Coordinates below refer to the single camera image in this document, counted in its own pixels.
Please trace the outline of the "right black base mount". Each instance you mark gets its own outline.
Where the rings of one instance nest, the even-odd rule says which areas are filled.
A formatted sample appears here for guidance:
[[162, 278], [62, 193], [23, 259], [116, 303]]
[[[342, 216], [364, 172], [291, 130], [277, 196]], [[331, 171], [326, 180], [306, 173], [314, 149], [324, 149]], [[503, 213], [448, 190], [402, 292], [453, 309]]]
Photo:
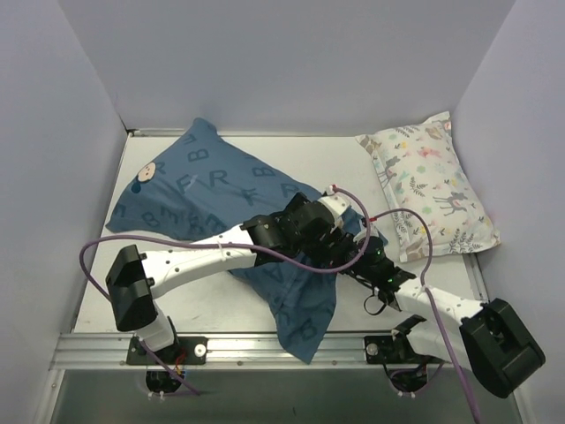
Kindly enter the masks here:
[[389, 334], [364, 337], [365, 361], [373, 365], [417, 364], [420, 356], [411, 348], [405, 337]]

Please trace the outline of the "blue letter-print pillowcase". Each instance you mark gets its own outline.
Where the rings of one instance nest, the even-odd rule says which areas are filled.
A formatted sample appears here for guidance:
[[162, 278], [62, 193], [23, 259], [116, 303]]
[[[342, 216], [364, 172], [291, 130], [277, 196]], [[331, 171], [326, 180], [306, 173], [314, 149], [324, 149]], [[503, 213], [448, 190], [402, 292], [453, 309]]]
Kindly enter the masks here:
[[[281, 211], [295, 193], [309, 200], [320, 191], [236, 148], [203, 118], [147, 163], [122, 191], [106, 225], [113, 233], [149, 231], [197, 241], [256, 215]], [[286, 261], [234, 269], [268, 304], [282, 348], [312, 361], [335, 313], [334, 274], [311, 272]]]

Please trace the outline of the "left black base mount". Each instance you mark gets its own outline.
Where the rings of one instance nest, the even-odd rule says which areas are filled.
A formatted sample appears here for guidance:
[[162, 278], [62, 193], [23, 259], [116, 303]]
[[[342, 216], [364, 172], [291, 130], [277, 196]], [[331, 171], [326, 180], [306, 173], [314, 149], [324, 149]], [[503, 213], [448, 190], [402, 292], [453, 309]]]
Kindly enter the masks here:
[[[204, 365], [207, 361], [207, 344], [206, 337], [181, 336], [174, 345], [156, 351], [154, 354], [168, 366], [199, 366]], [[131, 366], [158, 365], [158, 362], [147, 353], [136, 337], [130, 340], [125, 363]]]

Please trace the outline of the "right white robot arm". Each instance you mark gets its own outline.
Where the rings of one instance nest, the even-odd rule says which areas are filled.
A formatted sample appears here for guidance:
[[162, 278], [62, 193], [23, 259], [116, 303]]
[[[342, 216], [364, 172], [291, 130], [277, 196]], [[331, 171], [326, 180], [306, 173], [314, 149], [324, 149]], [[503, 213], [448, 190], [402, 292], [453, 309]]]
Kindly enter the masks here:
[[409, 314], [391, 330], [391, 349], [382, 358], [457, 360], [498, 398], [507, 398], [546, 363], [541, 347], [507, 301], [484, 302], [423, 287], [418, 276], [385, 255], [376, 236], [345, 234], [335, 249], [335, 265], [361, 256], [345, 275], [370, 288], [385, 308]]

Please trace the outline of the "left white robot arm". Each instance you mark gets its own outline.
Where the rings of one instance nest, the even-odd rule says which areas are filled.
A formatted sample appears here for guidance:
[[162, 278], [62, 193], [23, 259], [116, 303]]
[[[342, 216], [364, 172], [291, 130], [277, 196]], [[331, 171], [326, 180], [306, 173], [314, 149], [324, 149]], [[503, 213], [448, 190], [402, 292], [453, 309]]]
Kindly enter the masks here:
[[171, 362], [178, 353], [177, 336], [156, 299], [217, 273], [310, 254], [336, 233], [349, 206], [336, 193], [316, 201], [297, 193], [282, 211], [254, 216], [179, 250], [121, 248], [105, 278], [117, 330], [140, 337], [155, 361]]

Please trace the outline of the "floral deer-print pillow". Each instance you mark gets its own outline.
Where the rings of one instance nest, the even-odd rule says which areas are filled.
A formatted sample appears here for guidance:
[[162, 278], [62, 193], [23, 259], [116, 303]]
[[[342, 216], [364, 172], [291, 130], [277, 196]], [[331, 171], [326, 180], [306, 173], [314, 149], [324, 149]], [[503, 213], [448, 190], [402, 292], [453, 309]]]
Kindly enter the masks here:
[[400, 261], [473, 254], [501, 243], [463, 172], [450, 113], [421, 124], [361, 134], [356, 142], [373, 161], [400, 245]]

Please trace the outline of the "rear aluminium rail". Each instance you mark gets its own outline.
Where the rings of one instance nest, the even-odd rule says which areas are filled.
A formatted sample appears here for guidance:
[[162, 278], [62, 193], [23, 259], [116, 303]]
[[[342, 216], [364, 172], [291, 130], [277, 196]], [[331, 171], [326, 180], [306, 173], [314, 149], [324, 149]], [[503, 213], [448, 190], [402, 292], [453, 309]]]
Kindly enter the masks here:
[[186, 129], [177, 128], [145, 128], [129, 129], [128, 133], [132, 137], [180, 137]]

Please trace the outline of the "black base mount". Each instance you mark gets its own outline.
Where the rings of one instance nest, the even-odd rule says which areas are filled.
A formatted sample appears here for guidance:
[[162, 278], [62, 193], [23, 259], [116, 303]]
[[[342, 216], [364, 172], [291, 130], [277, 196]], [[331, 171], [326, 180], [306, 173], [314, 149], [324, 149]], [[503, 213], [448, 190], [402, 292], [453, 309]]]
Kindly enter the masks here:
[[[154, 354], [168, 366], [199, 366], [204, 365], [207, 361], [207, 344], [206, 337], [181, 336], [174, 345], [156, 351]], [[158, 362], [147, 353], [136, 337], [130, 340], [125, 363], [131, 366], [158, 365]]]
[[411, 348], [405, 337], [389, 334], [364, 337], [365, 361], [373, 365], [417, 364], [420, 356]]

